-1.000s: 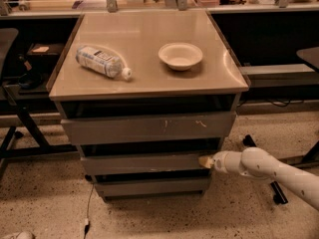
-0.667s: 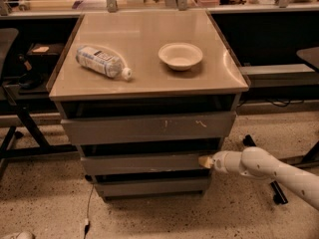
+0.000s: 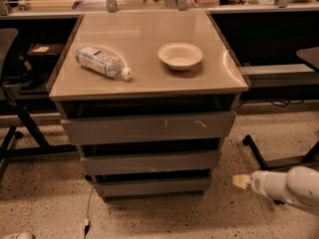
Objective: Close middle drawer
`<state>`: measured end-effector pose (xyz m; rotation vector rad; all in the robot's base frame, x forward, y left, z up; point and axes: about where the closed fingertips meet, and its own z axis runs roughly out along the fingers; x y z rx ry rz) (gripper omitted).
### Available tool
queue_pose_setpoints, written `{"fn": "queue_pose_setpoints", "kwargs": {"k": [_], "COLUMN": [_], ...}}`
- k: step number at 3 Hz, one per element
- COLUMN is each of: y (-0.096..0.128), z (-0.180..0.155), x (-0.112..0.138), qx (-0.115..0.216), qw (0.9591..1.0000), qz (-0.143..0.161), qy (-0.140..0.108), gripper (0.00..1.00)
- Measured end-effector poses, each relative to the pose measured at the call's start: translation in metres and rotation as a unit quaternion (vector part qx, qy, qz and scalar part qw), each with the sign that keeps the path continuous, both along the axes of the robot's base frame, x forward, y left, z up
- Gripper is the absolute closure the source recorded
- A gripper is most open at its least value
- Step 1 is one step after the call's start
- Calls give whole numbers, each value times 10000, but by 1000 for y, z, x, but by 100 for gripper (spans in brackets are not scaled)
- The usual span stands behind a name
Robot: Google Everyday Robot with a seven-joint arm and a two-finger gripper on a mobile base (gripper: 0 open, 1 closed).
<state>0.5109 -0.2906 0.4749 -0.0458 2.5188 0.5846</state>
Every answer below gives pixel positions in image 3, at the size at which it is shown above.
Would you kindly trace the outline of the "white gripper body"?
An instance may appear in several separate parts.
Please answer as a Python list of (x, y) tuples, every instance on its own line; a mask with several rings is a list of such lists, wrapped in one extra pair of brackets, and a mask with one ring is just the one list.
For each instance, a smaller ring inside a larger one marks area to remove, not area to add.
[(251, 190), (264, 197), (267, 197), (267, 191), (265, 187), (265, 180), (268, 175), (268, 171), (254, 171), (250, 174), (250, 188)]

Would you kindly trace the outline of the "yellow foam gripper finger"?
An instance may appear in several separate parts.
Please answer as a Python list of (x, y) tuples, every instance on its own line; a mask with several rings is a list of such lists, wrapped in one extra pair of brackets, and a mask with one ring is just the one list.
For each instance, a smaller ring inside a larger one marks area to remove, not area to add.
[(232, 176), (232, 183), (241, 189), (246, 190), (250, 185), (250, 176), (248, 174), (236, 174)]

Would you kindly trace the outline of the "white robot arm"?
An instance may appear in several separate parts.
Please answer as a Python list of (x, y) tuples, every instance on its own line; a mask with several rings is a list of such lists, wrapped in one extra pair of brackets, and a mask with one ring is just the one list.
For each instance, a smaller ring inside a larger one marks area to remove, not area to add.
[(319, 172), (305, 166), (294, 166), (287, 172), (257, 170), (236, 174), (232, 183), (247, 190), (288, 204), (302, 211), (319, 215)]

